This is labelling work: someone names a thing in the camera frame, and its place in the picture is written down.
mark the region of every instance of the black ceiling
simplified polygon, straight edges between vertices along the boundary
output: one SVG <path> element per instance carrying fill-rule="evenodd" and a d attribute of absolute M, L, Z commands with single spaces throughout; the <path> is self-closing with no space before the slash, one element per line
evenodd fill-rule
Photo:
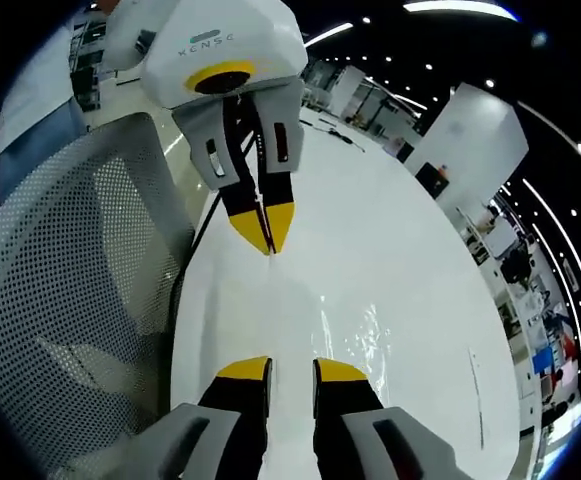
<path fill-rule="evenodd" d="M 513 105 L 524 102 L 581 142 L 581 1 L 499 2 L 519 23 L 471 13 L 408 13 L 402 1 L 286 3 L 306 39 L 345 22 L 354 24 L 310 47 L 309 53 L 341 66 L 353 64 L 375 81 L 389 80 L 387 88 L 393 93 L 432 107 L 423 112 L 424 119 L 438 114 L 451 86 L 468 82 L 483 87 L 486 79 L 493 79 L 495 95 Z M 363 23 L 363 17 L 370 23 Z M 533 46 L 538 33 L 545 34 L 547 41 Z M 427 63 L 433 66 L 431 71 L 425 68 Z M 438 97 L 438 105 L 433 97 Z M 561 220 L 581 257 L 581 157 L 536 117 L 521 108 L 517 112 L 530 145 L 511 179 L 519 213 L 526 220 L 532 216 L 554 250 L 572 257 L 563 235 L 522 184 L 522 178 L 527 178 Z M 577 217 L 570 215 L 572 208 Z M 540 215 L 534 217 L 534 211 Z M 576 265 L 573 258 L 569 260 Z M 581 320 L 581 307 L 578 312 Z"/>

